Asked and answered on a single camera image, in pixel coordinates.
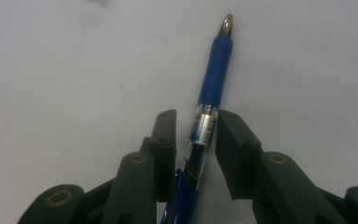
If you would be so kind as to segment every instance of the ballpoint pen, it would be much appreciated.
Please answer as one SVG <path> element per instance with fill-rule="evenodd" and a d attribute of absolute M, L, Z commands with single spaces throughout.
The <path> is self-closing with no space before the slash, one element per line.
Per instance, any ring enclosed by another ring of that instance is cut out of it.
<path fill-rule="evenodd" d="M 167 203 L 160 224 L 186 224 L 190 221 L 197 192 L 200 190 L 200 179 L 212 139 L 232 51 L 232 23 L 232 15 L 227 14 L 218 36 L 213 41 L 189 137 L 185 165 L 183 170 L 176 171 L 173 199 Z"/>

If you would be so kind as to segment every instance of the pen grip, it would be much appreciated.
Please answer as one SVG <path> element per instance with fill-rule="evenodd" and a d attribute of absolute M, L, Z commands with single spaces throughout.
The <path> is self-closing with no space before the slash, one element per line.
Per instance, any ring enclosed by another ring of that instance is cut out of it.
<path fill-rule="evenodd" d="M 197 192 L 192 189 L 181 170 L 176 171 L 175 198 L 167 203 L 160 224 L 189 224 Z"/>
<path fill-rule="evenodd" d="M 231 38 L 218 36 L 214 39 L 202 83 L 199 105 L 211 105 L 216 108 L 220 106 L 231 51 Z"/>

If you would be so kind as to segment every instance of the metal pen tip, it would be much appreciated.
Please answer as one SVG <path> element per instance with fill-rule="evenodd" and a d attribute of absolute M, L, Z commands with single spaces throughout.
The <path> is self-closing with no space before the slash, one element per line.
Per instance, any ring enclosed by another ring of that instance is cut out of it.
<path fill-rule="evenodd" d="M 220 28 L 219 31 L 220 36 L 231 37 L 232 22 L 233 22 L 232 15 L 227 14 L 225 19 L 223 20 L 222 27 Z"/>

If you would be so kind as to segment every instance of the pen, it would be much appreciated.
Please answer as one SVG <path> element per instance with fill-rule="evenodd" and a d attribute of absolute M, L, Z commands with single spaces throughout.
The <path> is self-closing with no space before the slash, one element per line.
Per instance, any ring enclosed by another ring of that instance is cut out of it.
<path fill-rule="evenodd" d="M 232 15 L 227 14 L 218 36 L 213 41 L 189 136 L 185 165 L 183 170 L 176 171 L 173 199 L 167 203 L 160 224 L 187 224 L 190 221 L 197 192 L 200 190 L 200 179 L 208 146 L 211 143 L 232 51 L 232 23 Z"/>

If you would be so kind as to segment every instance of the white background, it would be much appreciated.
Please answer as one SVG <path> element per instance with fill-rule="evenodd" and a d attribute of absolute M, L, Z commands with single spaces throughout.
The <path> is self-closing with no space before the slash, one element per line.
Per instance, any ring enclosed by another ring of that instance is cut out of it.
<path fill-rule="evenodd" d="M 234 49 L 221 108 L 315 185 L 358 186 L 358 1 L 0 1 L 0 223 L 45 189 L 114 177 L 176 109 L 177 166 L 222 19 Z M 158 206 L 158 220 L 163 204 Z M 211 148 L 194 223 L 255 223 Z"/>

